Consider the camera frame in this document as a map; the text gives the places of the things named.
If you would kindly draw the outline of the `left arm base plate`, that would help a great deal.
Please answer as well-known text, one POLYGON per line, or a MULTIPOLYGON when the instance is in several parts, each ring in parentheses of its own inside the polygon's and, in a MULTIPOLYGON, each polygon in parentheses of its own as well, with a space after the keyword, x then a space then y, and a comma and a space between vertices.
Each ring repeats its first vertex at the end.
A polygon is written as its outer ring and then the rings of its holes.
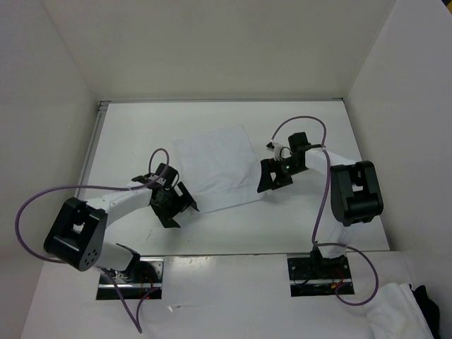
POLYGON ((125 300, 162 299, 162 280, 165 259, 163 257, 142 257, 140 268, 133 277, 111 270, 111 278, 100 273, 96 300, 119 300, 112 280, 117 284, 125 300))

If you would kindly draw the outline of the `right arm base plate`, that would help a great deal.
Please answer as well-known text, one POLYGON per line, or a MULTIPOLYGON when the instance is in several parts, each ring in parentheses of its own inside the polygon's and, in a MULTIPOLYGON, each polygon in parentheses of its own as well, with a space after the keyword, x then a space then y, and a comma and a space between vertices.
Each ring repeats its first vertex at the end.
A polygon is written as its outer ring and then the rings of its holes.
POLYGON ((291 297, 353 295, 349 262, 345 255, 324 258, 319 251, 287 257, 291 297))

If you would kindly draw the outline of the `white skirt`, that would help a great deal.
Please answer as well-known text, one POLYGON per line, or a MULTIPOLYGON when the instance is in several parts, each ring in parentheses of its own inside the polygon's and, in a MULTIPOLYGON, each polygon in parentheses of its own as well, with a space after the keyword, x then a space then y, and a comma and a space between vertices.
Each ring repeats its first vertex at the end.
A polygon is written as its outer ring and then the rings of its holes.
POLYGON ((182 181, 201 213, 261 199, 260 162, 242 125, 173 141, 182 181))

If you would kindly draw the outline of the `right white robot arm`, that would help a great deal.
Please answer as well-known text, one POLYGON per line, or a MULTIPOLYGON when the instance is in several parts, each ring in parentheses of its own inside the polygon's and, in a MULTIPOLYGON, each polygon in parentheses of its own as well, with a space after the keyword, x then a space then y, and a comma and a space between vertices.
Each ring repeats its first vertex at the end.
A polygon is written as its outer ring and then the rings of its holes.
POLYGON ((293 177, 314 170, 326 178, 326 191, 314 224, 312 240, 320 254, 309 261, 318 278, 334 269, 357 226, 383 212, 383 199, 374 164, 355 162, 308 141, 305 132, 288 138, 289 154, 271 141, 268 159, 258 160, 242 127, 177 139, 173 147, 182 178, 202 213, 261 200, 266 191, 293 183, 293 177))

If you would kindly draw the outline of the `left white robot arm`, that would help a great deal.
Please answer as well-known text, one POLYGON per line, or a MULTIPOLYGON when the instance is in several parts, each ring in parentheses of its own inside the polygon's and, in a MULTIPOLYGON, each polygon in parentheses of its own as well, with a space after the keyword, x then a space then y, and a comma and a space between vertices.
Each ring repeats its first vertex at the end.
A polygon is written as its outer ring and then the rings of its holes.
POLYGON ((82 201, 66 200, 44 241, 44 250, 80 272, 114 270, 124 282, 141 273, 141 255, 121 244, 105 244, 106 229, 135 210, 152 208, 162 226, 179 228, 174 217, 196 206, 179 173, 161 163, 155 173, 134 177, 126 190, 82 201))

